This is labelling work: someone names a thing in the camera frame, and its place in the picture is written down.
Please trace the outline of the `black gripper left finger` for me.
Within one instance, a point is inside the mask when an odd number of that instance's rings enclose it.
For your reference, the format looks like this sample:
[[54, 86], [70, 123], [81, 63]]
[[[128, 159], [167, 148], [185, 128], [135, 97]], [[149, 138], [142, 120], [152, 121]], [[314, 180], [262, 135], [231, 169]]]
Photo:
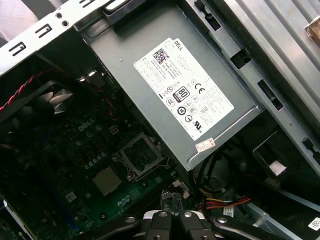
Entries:
[[144, 213], [142, 219], [128, 216], [101, 226], [97, 240], [169, 240], [174, 222], [174, 194], [160, 195], [160, 210]]

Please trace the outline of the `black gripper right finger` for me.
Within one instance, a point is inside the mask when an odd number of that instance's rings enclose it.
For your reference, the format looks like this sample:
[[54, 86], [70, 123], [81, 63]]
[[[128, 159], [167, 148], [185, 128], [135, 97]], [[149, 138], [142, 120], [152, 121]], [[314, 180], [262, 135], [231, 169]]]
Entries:
[[184, 240], [272, 240], [273, 234], [229, 216], [214, 217], [211, 222], [198, 211], [185, 210], [180, 193], [173, 194], [174, 229]]

